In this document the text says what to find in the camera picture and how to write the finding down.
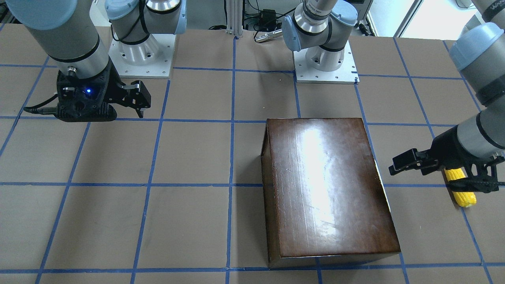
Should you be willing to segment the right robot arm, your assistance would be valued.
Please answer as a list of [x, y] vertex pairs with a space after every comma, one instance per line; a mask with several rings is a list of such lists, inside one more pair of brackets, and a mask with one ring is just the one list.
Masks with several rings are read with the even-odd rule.
[[184, 0], [107, 0], [115, 45], [107, 47], [90, 18], [89, 0], [7, 0], [6, 5], [58, 67], [54, 95], [24, 112], [65, 122], [114, 121], [113, 104], [143, 118], [152, 98], [141, 75], [129, 84], [121, 77], [132, 68], [168, 77], [173, 44], [160, 39], [187, 27]]

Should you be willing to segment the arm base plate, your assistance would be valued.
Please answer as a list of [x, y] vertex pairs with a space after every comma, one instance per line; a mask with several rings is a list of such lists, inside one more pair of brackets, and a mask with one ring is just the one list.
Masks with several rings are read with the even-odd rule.
[[109, 56], [121, 78], [169, 79], [177, 36], [151, 34], [138, 45], [113, 40]]
[[360, 82], [350, 42], [343, 50], [330, 52], [310, 47], [293, 52], [296, 81], [299, 83], [357, 84]]

